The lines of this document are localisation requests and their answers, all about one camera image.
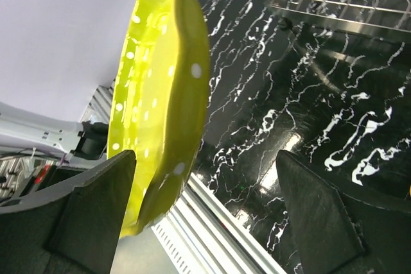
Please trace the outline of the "green polka-dot plate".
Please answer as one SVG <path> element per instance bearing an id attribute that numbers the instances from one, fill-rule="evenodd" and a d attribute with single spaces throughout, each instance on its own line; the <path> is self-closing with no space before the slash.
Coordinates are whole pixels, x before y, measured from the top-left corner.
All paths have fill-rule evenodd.
<path id="1" fill-rule="evenodd" d="M 119 61 L 107 155 L 136 155 L 121 237 L 160 221 L 180 198 L 203 136 L 209 30 L 198 0 L 136 0 Z"/>

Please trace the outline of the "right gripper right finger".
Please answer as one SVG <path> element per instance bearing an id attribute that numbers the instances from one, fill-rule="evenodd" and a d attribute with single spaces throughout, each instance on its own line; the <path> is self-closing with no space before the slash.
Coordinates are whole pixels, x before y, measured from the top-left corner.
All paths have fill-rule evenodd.
<path id="1" fill-rule="evenodd" d="M 286 150 L 276 168 L 305 273 L 410 273 L 410 201 Z"/>

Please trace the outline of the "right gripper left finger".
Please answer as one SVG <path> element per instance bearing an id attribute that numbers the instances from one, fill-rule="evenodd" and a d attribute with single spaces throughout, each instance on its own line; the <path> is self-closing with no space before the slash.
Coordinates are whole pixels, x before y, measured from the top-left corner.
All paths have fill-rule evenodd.
<path id="1" fill-rule="evenodd" d="M 125 150 L 1 203 L 1 273 L 109 273 L 136 167 Z"/>

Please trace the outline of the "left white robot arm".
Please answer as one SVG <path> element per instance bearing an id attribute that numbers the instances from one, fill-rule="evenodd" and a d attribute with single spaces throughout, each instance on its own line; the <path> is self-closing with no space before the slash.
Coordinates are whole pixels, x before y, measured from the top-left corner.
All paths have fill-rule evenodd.
<path id="1" fill-rule="evenodd" d="M 86 160 L 101 158 L 108 130 L 105 123 L 61 121 L 1 103 L 1 135 Z"/>

